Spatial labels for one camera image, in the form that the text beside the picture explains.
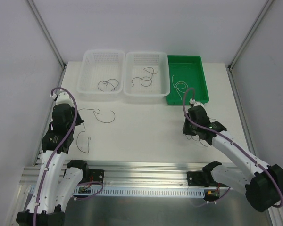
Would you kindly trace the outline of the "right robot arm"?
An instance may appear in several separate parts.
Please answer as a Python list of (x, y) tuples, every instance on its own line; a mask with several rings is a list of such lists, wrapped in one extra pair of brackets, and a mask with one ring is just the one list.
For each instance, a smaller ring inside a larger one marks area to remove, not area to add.
[(240, 191), (259, 212), (283, 206), (283, 169), (279, 165), (270, 165), (244, 150), (224, 125), (210, 121), (203, 106), (194, 105), (189, 109), (184, 108), (183, 112), (183, 132), (188, 131), (190, 135), (197, 135), (205, 140), (229, 158), (242, 173), (242, 176), (236, 176), (222, 164), (215, 162), (214, 167), (202, 174), (206, 185), (213, 186), (219, 182)]

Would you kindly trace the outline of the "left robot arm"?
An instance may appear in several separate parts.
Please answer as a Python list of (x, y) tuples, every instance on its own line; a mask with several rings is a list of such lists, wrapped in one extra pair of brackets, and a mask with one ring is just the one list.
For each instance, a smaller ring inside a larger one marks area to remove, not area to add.
[(58, 104), (52, 112), (52, 122), (42, 139), (41, 169), (33, 196), (25, 211), (17, 214), (20, 226), (62, 226), (65, 209), (79, 183), (88, 182), (87, 161), (71, 160), (61, 178), (61, 169), (73, 142), (71, 125), (84, 121), (70, 104)]

